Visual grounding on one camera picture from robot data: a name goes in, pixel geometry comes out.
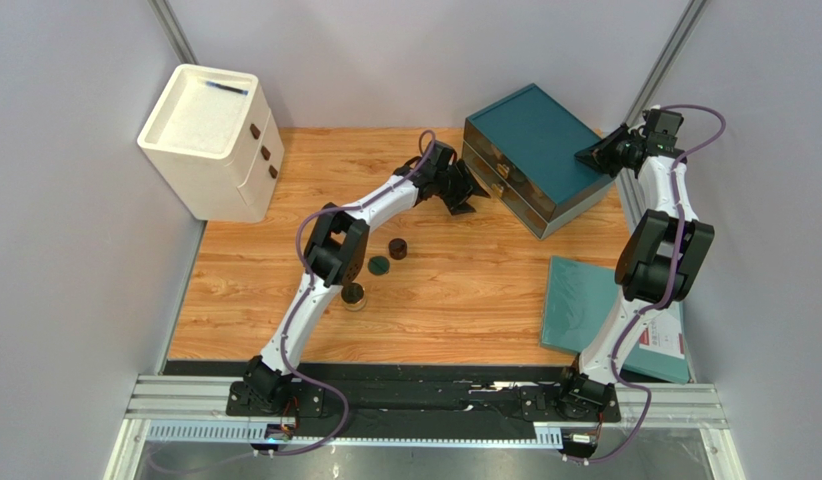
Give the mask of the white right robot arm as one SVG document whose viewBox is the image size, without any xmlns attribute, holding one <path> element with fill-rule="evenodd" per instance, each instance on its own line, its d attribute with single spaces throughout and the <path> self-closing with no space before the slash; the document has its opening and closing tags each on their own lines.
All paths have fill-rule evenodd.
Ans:
<svg viewBox="0 0 822 480">
<path fill-rule="evenodd" d="M 603 417 L 626 358 L 649 324 L 688 295 L 714 240 L 714 227 L 699 220 L 688 199 L 685 162 L 692 152 L 677 146 L 684 108 L 655 106 L 643 112 L 642 125 L 622 124 L 575 154 L 611 177 L 632 171 L 647 207 L 616 265 L 613 307 L 563 372 L 556 408 L 567 419 Z"/>
</svg>

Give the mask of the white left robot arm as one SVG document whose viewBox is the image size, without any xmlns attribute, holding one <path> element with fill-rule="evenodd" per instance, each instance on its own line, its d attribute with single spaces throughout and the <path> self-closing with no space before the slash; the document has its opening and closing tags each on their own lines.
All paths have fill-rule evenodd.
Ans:
<svg viewBox="0 0 822 480">
<path fill-rule="evenodd" d="M 296 232 L 303 274 L 294 300 L 242 380 L 232 383 L 227 414 L 279 416 L 293 406 L 292 383 L 304 377 L 298 370 L 304 349 L 330 303 L 363 269 L 373 231 L 432 197 L 457 216 L 473 212 L 472 197 L 487 195 L 455 149 L 433 140 L 363 198 L 328 203 L 309 215 Z"/>
</svg>

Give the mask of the dark brown small jar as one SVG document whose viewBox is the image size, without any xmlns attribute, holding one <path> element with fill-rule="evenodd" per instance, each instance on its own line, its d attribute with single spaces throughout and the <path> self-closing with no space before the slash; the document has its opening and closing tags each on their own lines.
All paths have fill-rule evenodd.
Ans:
<svg viewBox="0 0 822 480">
<path fill-rule="evenodd" d="M 408 243 L 403 238 L 391 239 L 388 243 L 389 255 L 394 260 L 403 260 L 408 255 Z"/>
</svg>

